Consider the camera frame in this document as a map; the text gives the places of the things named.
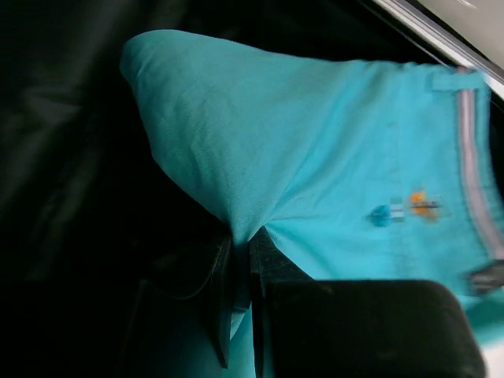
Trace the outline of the black hard-shell suitcase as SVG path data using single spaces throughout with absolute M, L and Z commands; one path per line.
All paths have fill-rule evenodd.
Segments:
M 222 377 L 213 293 L 173 301 L 177 258 L 226 232 L 150 155 L 119 70 L 132 36 L 175 28 L 334 61 L 447 62 L 372 1 L 1 4 L 1 374 Z

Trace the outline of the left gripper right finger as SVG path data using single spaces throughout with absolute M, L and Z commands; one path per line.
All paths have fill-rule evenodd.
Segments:
M 428 280 L 314 280 L 261 229 L 249 244 L 259 377 L 484 377 L 457 299 Z

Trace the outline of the turquoise shorts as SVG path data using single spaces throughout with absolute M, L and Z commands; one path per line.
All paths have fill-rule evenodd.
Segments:
M 503 200 L 482 73 L 177 30 L 127 41 L 120 70 L 154 160 L 240 253 L 265 229 L 314 280 L 441 284 L 479 348 L 502 341 Z M 252 313 L 232 327 L 232 375 L 252 377 Z

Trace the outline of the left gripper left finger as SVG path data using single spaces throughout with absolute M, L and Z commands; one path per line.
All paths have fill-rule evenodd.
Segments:
M 125 338 L 127 377 L 220 377 L 228 367 L 231 237 L 197 239 L 180 256 L 139 285 Z

